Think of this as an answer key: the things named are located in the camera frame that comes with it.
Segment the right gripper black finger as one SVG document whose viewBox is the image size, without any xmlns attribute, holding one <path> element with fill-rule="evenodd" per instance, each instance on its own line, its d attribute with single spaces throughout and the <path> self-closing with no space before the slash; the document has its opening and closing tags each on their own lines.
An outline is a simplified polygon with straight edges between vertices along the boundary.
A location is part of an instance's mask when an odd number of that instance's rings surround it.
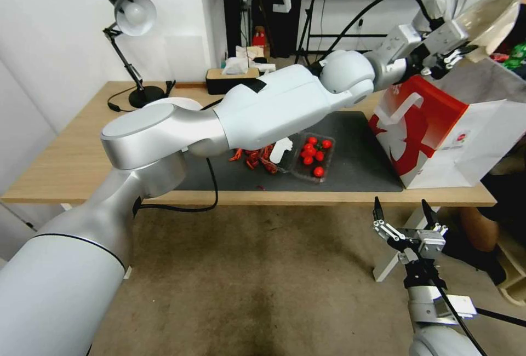
<svg viewBox="0 0 526 356">
<path fill-rule="evenodd" d="M 435 231 L 439 234 L 446 234 L 448 227 L 439 223 L 437 213 L 431 208 L 425 199 L 422 199 L 422 211 L 426 220 L 426 226 L 424 227 L 425 230 Z"/>
<path fill-rule="evenodd" d="M 373 230 L 387 242 L 389 246 L 411 246 L 411 241 L 399 230 L 385 221 L 384 212 L 378 196 L 374 198 Z"/>
</svg>

